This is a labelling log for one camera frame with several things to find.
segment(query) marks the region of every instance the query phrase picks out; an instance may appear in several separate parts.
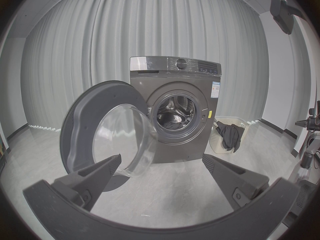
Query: washing machine drum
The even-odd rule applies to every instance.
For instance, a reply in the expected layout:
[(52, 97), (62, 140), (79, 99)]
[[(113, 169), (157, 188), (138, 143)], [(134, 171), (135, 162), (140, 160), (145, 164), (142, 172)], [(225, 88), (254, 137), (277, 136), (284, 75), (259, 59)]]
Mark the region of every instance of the washing machine drum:
[[(66, 171), (77, 171), (119, 153), (131, 153), (131, 160), (137, 162), (135, 152), (140, 152), (148, 166), (158, 138), (147, 113), (144, 98), (128, 83), (107, 81), (88, 89), (71, 106), (61, 128), (60, 153)], [(122, 162), (126, 154), (121, 154)]]
[(194, 115), (195, 105), (191, 99), (174, 96), (160, 104), (157, 111), (157, 122), (166, 130), (181, 130), (190, 124)]

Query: laundry basket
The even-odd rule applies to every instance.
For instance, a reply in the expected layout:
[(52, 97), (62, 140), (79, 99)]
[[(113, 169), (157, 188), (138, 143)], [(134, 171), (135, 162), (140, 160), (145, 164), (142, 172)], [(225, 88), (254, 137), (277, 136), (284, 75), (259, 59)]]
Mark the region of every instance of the laundry basket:
[[(244, 140), (247, 131), (249, 129), (250, 124), (248, 124), (246, 121), (242, 120), (239, 117), (235, 117), (235, 116), (215, 116), (217, 121), (222, 122), (223, 124), (226, 125), (232, 125), (235, 124), (236, 126), (240, 126), (244, 128), (244, 132), (242, 134), (241, 137), (241, 141)], [(216, 154), (226, 154), (226, 153), (232, 153), (234, 148), (232, 148), (230, 151), (227, 151), (224, 146), (222, 145), (222, 141), (223, 138), (221, 137), (221, 135), (218, 133), (218, 131), (216, 130), (216, 126), (213, 125), (213, 129), (211, 131), (210, 134), (210, 139), (209, 139), (209, 143), (210, 146), (212, 148), (212, 150), (214, 151), (214, 153)]]

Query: front-load washing machine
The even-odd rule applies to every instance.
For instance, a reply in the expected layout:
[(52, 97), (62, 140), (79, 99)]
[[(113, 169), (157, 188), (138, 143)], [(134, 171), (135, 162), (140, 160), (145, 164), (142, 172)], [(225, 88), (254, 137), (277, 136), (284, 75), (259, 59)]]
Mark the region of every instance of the front-load washing machine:
[[(147, 116), (156, 129), (153, 163), (202, 158), (214, 123), (220, 77), (219, 63), (167, 56), (130, 58), (130, 84), (113, 80), (99, 83), (86, 90), (67, 113), (60, 134), (61, 158), (67, 172), (101, 160), (97, 160), (93, 145), (100, 131), (97, 129), (104, 118), (111, 120), (111, 111), (125, 104)], [(125, 128), (126, 119), (122, 121)], [(104, 129), (106, 138), (111, 138), (110, 134)], [(141, 143), (140, 134), (136, 136)], [(100, 150), (102, 155), (110, 151)]]
[(130, 84), (158, 133), (153, 163), (202, 158), (220, 90), (219, 63), (169, 56), (130, 58)]

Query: dark clothing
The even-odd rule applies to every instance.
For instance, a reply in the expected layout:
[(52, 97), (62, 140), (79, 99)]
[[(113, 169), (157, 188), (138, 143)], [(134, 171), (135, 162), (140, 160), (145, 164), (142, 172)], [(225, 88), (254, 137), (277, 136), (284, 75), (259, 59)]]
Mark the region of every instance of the dark clothing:
[(233, 152), (236, 152), (240, 147), (241, 137), (245, 129), (236, 126), (235, 124), (227, 125), (220, 121), (217, 122), (217, 125), (218, 127), (216, 128), (216, 130), (223, 138), (223, 147), (228, 151), (234, 148)]

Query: gray floor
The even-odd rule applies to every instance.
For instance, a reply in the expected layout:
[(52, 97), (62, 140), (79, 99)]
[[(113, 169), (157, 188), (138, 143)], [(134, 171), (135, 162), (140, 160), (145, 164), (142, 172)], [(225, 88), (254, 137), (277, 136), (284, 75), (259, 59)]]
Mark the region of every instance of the gray floor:
[[(27, 224), (42, 239), (52, 239), (27, 205), (22, 190), (45, 179), (52, 183), (66, 175), (59, 152), (59, 132), (27, 128), (10, 141), (11, 152), (0, 183)], [(250, 126), (236, 153), (206, 153), (238, 166), (267, 175), (270, 184), (288, 178), (298, 163), (290, 152), (294, 139), (257, 123)], [(310, 181), (316, 183), (320, 169), (312, 168)], [(128, 225), (172, 228), (207, 222), (233, 210), (201, 160), (172, 164), (152, 164), (140, 178), (132, 178), (120, 188), (102, 193), (92, 213)], [(269, 239), (277, 239), (286, 229), (281, 225)]]

